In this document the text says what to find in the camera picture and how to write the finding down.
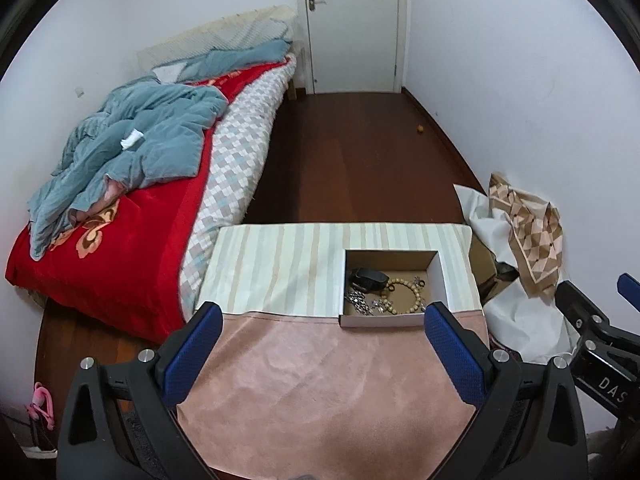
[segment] metal bolt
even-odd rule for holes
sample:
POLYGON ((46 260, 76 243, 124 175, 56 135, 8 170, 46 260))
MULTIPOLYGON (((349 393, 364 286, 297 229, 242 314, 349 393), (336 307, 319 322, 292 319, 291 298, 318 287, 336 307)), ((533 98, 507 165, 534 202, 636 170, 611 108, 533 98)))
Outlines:
POLYGON ((138 354, 138 361, 148 363, 154 357, 156 357, 156 353, 153 350, 147 348, 138 354))
POLYGON ((509 360, 509 353, 504 350, 495 350, 494 359, 499 363, 505 363, 509 360))
POLYGON ((84 359, 82 359, 82 361, 80 361, 80 367, 82 368, 82 370, 88 370, 94 365, 94 363, 95 361, 93 357, 85 357, 84 359))
POLYGON ((556 368, 564 370, 567 367, 566 359, 560 356, 554 357, 554 365, 556 366, 556 368))

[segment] wooden floor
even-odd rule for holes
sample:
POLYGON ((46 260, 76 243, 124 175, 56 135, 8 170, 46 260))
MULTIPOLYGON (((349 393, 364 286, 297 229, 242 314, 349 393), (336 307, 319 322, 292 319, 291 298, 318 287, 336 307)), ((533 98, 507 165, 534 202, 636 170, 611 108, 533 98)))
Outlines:
MULTIPOLYGON (((453 184, 480 189, 403 94, 328 94, 285 101, 247 223, 462 223, 453 184), (425 127, 423 134, 417 127, 425 127)), ((75 311, 45 310, 36 380, 58 420, 80 360, 126 362, 150 346, 75 311)))

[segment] checkered mattress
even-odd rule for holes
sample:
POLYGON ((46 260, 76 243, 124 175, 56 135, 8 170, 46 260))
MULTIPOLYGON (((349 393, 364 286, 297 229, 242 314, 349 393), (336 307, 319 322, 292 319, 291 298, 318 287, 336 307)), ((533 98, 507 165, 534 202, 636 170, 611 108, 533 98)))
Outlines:
POLYGON ((254 196, 269 151, 276 110, 296 71, 296 58, 248 85, 217 126, 209 180, 180 270, 180 306, 194 313, 220 228, 241 223, 254 196))

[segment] brown cardboard box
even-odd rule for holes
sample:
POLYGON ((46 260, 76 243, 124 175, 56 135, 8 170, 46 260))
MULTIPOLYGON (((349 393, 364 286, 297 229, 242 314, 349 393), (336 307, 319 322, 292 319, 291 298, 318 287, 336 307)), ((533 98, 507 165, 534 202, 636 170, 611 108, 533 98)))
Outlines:
MULTIPOLYGON (((348 277, 353 269, 365 267, 384 272, 390 278, 413 281, 416 276, 424 280, 425 285, 421 296, 425 304, 441 301, 447 304, 447 293, 440 255, 437 251, 345 251, 345 281, 344 292, 348 290, 348 277)), ((379 294, 367 294, 367 301, 379 299, 379 294)), ((399 312, 405 312, 415 303, 414 294, 405 286, 396 285, 396 290, 389 295, 394 307, 399 312)), ((424 324, 424 314, 381 313, 374 310, 373 316, 363 316, 358 313, 351 303, 344 300, 342 313, 339 317, 343 328, 384 328, 409 327, 424 324)))
POLYGON ((518 271, 508 264, 497 263, 495 255, 475 234, 471 239, 469 261, 482 305, 487 304, 518 279, 518 271))

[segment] white tissue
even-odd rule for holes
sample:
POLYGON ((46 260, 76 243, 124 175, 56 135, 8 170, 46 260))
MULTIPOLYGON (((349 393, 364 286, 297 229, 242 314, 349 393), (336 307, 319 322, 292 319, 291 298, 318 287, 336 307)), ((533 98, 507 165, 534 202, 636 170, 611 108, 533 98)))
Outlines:
POLYGON ((136 142, 144 137, 142 132, 137 131, 135 128, 126 139, 122 139, 120 141, 120 145, 122 146, 122 151, 128 150, 131 146, 133 146, 136 142))

